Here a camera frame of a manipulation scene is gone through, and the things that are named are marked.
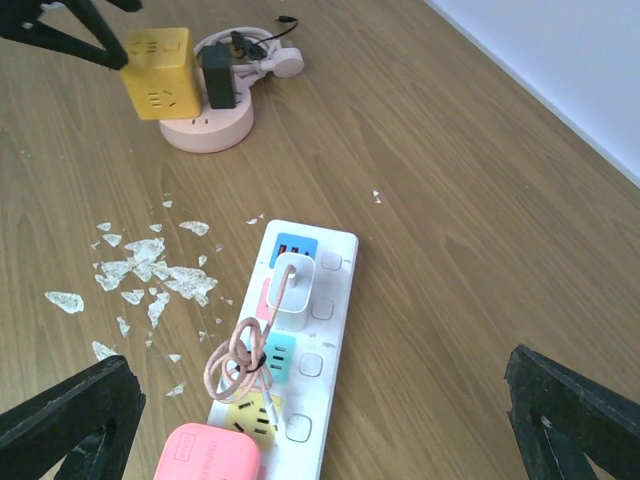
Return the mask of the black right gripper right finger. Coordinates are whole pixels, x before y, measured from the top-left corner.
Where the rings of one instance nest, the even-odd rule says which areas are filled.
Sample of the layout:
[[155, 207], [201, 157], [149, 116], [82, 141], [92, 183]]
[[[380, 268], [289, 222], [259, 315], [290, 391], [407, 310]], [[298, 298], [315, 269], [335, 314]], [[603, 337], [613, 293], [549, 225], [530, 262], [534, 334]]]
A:
[[508, 412], [531, 479], [639, 477], [639, 404], [520, 344], [505, 371]]

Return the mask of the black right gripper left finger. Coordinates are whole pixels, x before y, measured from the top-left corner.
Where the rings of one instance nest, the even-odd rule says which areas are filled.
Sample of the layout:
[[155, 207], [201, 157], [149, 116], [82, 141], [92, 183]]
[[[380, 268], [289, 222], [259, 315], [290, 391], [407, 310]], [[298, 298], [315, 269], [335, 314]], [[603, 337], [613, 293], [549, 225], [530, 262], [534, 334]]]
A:
[[121, 479], [145, 404], [124, 356], [97, 362], [1, 414], [1, 477]]

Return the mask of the pink square plug adapter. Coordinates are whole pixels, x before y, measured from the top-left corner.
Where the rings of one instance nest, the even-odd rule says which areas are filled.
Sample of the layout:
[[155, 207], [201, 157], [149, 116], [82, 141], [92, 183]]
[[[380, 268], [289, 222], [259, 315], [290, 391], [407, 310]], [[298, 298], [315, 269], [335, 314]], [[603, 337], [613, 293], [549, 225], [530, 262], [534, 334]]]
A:
[[187, 423], [169, 435], [153, 479], [254, 480], [260, 469], [260, 448], [246, 434]]

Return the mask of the yellow cube socket adapter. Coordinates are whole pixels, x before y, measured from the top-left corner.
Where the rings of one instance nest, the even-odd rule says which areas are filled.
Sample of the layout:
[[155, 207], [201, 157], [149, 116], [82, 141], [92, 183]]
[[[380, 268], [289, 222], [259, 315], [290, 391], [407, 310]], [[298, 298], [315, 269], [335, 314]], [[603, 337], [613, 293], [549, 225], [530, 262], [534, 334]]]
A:
[[188, 119], [200, 114], [195, 54], [187, 28], [130, 30], [123, 46], [128, 64], [120, 70], [120, 78], [140, 119]]

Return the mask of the white power strip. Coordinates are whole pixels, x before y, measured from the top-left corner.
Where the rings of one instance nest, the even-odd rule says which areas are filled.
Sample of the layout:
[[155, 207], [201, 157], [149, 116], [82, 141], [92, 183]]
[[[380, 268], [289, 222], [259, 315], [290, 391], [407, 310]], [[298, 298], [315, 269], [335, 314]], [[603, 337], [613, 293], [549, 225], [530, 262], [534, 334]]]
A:
[[[339, 230], [272, 220], [265, 229], [239, 318], [234, 344], [256, 360], [228, 361], [209, 390], [208, 422], [244, 433], [261, 451], [260, 479], [317, 479], [321, 474], [359, 241]], [[309, 316], [300, 332], [273, 327], [266, 297], [279, 255], [294, 252], [316, 263]]]

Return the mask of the black power adapter plug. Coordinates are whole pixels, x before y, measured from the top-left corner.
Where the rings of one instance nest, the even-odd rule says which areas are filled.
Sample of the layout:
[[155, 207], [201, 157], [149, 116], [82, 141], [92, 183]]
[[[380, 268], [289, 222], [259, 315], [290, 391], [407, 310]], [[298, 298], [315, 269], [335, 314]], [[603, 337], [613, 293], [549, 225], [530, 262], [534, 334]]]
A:
[[229, 47], [224, 43], [204, 46], [200, 54], [209, 105], [212, 109], [234, 109], [236, 87], [233, 61]]

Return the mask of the pink round power socket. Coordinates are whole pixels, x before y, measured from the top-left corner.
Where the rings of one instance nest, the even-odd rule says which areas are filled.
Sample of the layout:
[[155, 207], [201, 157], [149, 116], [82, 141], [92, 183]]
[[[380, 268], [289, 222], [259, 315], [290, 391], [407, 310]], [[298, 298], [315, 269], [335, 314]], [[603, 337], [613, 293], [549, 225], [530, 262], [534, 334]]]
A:
[[227, 150], [244, 140], [254, 124], [251, 91], [242, 87], [236, 93], [233, 109], [212, 109], [208, 102], [198, 117], [160, 120], [159, 129], [173, 147], [196, 154]]

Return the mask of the white usb charger plug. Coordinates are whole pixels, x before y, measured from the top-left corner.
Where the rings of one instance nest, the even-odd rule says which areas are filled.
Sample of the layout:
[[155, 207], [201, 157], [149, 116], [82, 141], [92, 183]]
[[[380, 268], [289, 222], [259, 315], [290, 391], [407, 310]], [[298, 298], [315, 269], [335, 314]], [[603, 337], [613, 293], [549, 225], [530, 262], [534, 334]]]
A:
[[274, 328], [289, 332], [305, 328], [315, 272], [315, 261], [304, 254], [285, 252], [277, 257], [266, 297]]

